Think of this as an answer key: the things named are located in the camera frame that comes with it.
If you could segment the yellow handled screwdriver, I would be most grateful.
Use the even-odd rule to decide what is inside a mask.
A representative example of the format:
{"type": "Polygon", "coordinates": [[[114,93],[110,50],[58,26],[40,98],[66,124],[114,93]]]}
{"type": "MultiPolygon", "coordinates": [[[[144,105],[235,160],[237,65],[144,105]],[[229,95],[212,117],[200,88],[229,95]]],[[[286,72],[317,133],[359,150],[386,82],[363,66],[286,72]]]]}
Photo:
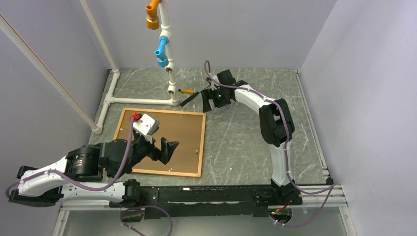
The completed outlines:
{"type": "Polygon", "coordinates": [[[180,92],[180,93],[186,93],[186,94],[194,94],[195,93],[195,91],[193,91],[191,89],[182,89],[182,88],[179,88],[179,89],[177,89],[177,91],[180,92]]]}

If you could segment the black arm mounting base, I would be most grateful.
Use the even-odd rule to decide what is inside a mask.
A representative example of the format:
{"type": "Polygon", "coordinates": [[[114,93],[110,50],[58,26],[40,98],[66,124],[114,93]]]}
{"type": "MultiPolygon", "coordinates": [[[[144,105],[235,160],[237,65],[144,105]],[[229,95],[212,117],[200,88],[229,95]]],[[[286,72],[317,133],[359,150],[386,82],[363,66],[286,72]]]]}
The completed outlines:
{"type": "Polygon", "coordinates": [[[301,193],[290,185],[139,186],[128,184],[121,202],[110,207],[151,206],[145,219],[189,216],[251,215],[267,217],[275,207],[302,205],[301,193]]]}

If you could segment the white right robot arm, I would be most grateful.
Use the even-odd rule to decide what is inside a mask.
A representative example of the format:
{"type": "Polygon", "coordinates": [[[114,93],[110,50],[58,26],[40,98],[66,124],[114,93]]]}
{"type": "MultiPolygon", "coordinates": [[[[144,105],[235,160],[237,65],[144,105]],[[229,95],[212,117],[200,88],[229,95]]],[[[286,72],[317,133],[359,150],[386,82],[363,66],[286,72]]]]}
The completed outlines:
{"type": "Polygon", "coordinates": [[[271,198],[283,204],[290,197],[294,185],[289,163],[289,147],[295,130],[294,122],[284,99],[274,100],[254,90],[247,82],[236,81],[229,69],[216,75],[205,70],[209,87],[201,91],[203,112],[212,106],[221,108],[232,101],[242,103],[255,111],[259,117],[260,131],[269,145],[272,158],[271,198]]]}

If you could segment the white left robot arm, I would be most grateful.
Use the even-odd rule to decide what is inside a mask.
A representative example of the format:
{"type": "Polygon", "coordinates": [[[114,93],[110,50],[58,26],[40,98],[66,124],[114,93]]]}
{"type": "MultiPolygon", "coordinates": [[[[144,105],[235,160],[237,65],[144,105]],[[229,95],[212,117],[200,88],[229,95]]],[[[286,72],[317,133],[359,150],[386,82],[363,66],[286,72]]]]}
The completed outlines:
{"type": "Polygon", "coordinates": [[[143,201],[140,183],[117,180],[132,173],[146,157],[167,164],[178,146],[178,141],[162,137],[158,148],[141,135],[131,142],[115,139],[84,145],[44,168],[21,166],[18,181],[6,189],[6,197],[11,203],[30,207],[74,200],[104,200],[111,207],[138,206],[143,201]]]}

